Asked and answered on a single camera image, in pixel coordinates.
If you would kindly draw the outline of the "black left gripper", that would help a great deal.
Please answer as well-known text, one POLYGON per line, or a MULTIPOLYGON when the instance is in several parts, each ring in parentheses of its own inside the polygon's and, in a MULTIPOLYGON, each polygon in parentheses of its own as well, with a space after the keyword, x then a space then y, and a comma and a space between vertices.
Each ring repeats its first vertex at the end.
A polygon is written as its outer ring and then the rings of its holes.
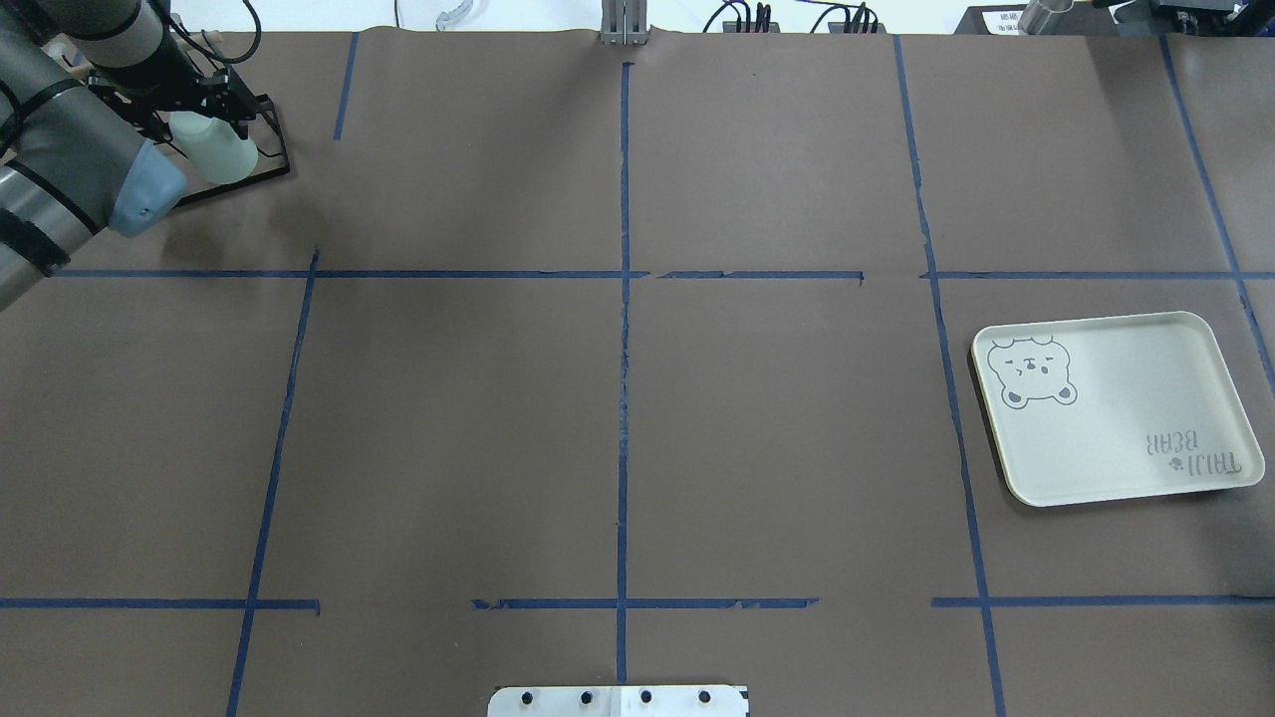
POLYGON ((144 60, 131 68, 91 61, 88 91, 142 137, 173 140, 171 122, 178 111, 229 122, 238 137, 261 115, 261 100, 231 68, 205 77, 190 60, 144 60))

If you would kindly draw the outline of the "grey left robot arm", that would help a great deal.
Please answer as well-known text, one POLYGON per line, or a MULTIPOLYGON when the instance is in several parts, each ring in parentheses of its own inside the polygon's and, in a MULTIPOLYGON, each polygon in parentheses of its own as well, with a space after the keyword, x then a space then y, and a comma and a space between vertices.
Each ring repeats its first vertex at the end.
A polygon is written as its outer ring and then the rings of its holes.
POLYGON ((102 231, 264 180, 249 128, 273 101, 168 1, 3 4, 3 305, 102 231))

